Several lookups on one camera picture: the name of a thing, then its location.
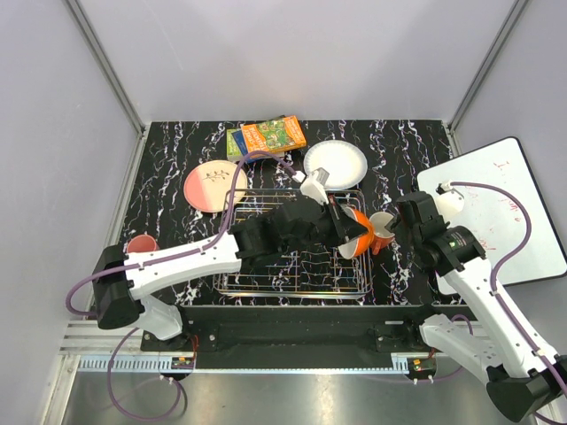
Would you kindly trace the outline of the pink cream floral plate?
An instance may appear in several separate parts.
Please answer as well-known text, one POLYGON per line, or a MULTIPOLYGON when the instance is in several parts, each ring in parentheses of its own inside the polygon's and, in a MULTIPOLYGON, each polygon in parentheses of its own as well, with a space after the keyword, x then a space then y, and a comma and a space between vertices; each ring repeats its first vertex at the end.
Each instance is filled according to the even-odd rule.
POLYGON ((183 185, 188 204, 202 213, 221 213, 229 206, 229 192, 237 164, 207 161, 190 171, 183 185))

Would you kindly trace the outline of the white dry erase board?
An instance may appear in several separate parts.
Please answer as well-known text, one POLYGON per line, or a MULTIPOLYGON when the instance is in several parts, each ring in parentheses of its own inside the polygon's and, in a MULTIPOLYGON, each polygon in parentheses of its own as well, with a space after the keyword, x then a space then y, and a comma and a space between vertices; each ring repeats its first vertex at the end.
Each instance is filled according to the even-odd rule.
POLYGON ((420 172, 418 188, 431 195, 444 182, 475 182, 506 190, 513 200, 477 187, 458 187, 463 210, 451 219, 478 239, 494 264, 532 232, 525 247, 498 273, 503 285, 553 279, 566 275, 566 253, 549 217, 519 140, 508 137, 420 172))

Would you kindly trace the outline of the blue book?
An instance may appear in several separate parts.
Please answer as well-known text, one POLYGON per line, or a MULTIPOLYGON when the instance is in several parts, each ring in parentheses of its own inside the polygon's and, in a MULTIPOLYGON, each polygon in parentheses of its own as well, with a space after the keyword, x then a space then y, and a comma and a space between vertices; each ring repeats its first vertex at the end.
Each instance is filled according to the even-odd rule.
POLYGON ((233 132, 232 138, 240 152, 239 156, 237 157, 237 161, 239 161, 249 153, 246 141, 241 130, 236 130, 235 132, 233 132))

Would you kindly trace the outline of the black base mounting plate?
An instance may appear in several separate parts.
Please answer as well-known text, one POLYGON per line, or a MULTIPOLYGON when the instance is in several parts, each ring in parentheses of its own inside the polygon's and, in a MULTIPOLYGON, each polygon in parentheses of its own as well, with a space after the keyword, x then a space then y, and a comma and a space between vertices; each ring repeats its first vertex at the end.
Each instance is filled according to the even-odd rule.
POLYGON ((417 322, 428 306, 192 306, 183 334, 161 342, 144 332, 145 352, 197 350, 197 370, 367 369, 393 353, 428 354, 417 322))

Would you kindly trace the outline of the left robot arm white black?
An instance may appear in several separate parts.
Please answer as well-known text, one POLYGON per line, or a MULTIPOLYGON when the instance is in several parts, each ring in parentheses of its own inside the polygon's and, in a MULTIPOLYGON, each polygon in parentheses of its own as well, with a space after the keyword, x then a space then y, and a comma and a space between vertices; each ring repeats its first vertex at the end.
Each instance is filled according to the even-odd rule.
POLYGON ((154 292, 214 274, 232 274, 275 263, 313 244, 338 248, 369 233, 346 207, 298 196, 233 224, 217 235, 161 251, 124 254, 116 245, 101 254, 92 282, 97 325, 134 326, 174 351, 184 349, 191 329, 179 308, 154 292))

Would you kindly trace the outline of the green book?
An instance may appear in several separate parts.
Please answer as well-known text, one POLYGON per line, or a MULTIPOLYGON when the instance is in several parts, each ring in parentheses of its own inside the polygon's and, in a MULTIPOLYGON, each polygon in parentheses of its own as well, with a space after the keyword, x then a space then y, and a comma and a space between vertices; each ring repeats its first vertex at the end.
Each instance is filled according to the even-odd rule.
POLYGON ((238 162, 242 158, 242 152, 238 148, 237 142, 233 134, 237 132, 235 128, 228 128, 226 130, 226 154, 227 160, 231 162, 238 162))

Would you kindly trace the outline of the white paper plate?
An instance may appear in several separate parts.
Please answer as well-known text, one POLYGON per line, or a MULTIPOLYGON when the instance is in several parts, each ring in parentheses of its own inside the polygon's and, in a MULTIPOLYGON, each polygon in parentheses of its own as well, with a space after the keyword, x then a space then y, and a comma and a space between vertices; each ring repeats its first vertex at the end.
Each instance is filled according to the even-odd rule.
POLYGON ((328 140, 308 149, 303 167, 307 174, 323 168, 329 174, 324 187, 343 190, 350 189, 363 180, 368 171, 368 162, 362 151, 354 144, 328 140))

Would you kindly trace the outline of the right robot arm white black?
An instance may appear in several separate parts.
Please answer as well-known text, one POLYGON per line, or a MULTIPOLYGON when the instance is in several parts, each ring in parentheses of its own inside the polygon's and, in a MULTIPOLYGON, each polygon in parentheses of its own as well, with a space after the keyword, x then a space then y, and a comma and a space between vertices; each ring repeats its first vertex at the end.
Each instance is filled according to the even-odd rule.
POLYGON ((464 226, 451 226, 435 197, 417 191, 396 201, 387 224, 423 265, 462 297, 487 335, 483 341, 458 329, 434 307, 402 329, 413 351, 444 352, 484 384, 497 410, 520 422, 566 392, 566 358, 526 319, 497 279, 485 250, 464 226))

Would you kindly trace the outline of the orange bowl white inside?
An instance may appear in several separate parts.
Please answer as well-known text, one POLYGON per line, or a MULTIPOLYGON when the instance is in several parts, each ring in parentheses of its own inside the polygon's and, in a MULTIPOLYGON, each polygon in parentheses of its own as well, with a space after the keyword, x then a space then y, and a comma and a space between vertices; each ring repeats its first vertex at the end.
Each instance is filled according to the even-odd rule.
POLYGON ((344 259, 353 259, 362 255, 367 251, 374 240, 374 228, 369 218, 362 212, 352 208, 350 205, 344 205, 343 210, 346 215, 354 219, 357 223, 366 228, 367 233, 351 239, 338 247, 338 252, 344 259))

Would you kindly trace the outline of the pink plastic cup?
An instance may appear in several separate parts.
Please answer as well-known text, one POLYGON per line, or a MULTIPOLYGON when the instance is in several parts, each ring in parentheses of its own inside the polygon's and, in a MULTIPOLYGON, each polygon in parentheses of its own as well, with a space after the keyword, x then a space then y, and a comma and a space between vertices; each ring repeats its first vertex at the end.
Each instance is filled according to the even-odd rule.
POLYGON ((159 245, 153 236, 141 234, 133 237, 127 244, 127 253, 145 253, 158 251, 159 245))

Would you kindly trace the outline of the orange ceramic mug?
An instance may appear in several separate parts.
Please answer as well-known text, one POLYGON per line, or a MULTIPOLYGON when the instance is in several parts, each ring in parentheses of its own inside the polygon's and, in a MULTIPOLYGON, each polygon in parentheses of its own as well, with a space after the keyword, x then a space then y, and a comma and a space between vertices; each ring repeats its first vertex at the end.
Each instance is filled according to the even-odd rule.
POLYGON ((389 212, 375 212, 369 217, 369 222, 374 232, 373 240, 370 245, 370 250, 373 255, 377 255, 393 241, 394 233, 386 228, 393 219, 394 216, 389 212))

